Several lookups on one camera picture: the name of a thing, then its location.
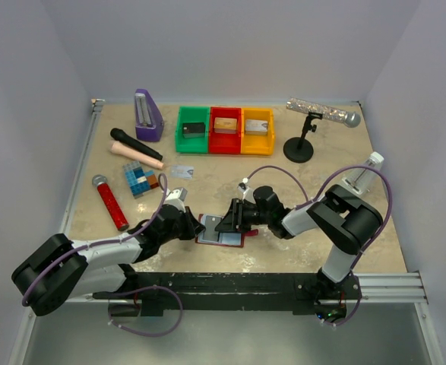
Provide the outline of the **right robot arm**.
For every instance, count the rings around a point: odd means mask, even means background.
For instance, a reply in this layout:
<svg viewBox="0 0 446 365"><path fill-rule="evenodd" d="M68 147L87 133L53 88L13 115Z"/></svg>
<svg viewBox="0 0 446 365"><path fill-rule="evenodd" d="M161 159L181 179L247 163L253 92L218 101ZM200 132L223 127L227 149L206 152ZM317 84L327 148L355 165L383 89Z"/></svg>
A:
<svg viewBox="0 0 446 365"><path fill-rule="evenodd" d="M333 243L319 270L319 292L335 298L345 288L344 279L363 246L384 223L381 214L361 198L339 185L304 208L286 208L270 186L250 191L252 199L234 198L214 230L219 233L249 232L265 225L279 239L290 240L301 233L320 229Z"/></svg>

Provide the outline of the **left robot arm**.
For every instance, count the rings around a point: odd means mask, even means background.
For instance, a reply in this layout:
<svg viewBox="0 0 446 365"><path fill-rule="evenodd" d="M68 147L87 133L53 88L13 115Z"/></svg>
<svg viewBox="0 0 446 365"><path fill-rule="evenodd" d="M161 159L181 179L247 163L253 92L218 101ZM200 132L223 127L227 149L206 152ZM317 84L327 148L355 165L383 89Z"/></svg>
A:
<svg viewBox="0 0 446 365"><path fill-rule="evenodd" d="M123 265L145 261L172 240L192 240L205 231L185 206L164 204L134 228L97 241L70 240L57 233L45 241L12 273L11 280L23 295L21 304L37 316L58 309L68 298L96 292L132 296L137 279Z"/></svg>

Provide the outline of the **red leather card holder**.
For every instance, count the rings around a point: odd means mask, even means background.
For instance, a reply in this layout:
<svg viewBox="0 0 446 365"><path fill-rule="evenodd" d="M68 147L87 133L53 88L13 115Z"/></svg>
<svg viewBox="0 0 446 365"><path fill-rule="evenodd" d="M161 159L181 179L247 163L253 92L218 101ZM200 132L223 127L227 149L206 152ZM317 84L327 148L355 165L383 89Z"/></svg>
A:
<svg viewBox="0 0 446 365"><path fill-rule="evenodd" d="M198 217L198 220L200 222L201 222L202 215L203 214L200 214ZM211 245L211 246L226 246L226 247L242 248L244 246L245 238L253 237L253 236L257 236L257 235L258 235L258 229L255 229L255 230L250 230L247 233L220 233L220 241L216 244L202 243L199 241L199 236L197 238L195 238L195 242L198 244Z"/></svg>

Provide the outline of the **blue credit card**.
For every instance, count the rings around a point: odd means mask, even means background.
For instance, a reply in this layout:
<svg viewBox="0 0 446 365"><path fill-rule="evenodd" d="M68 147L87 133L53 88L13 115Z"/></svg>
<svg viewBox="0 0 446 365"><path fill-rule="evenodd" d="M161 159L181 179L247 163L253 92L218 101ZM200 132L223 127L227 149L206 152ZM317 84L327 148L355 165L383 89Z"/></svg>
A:
<svg viewBox="0 0 446 365"><path fill-rule="evenodd" d="M192 179L194 174L194 167L174 165L170 168L170 175L174 178L179 179Z"/></svg>

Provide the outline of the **grey credit card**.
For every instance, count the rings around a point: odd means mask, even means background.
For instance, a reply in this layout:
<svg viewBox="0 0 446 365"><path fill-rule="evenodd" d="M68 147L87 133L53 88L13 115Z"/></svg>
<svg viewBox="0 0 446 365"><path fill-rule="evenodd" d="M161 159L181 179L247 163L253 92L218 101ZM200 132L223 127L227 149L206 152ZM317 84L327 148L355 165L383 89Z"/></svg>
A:
<svg viewBox="0 0 446 365"><path fill-rule="evenodd" d="M203 214L201 223L205 226L205 231L199 236L199 241L211 244L218 243L220 241L220 232L216 231L216 227L221 220L221 216Z"/></svg>

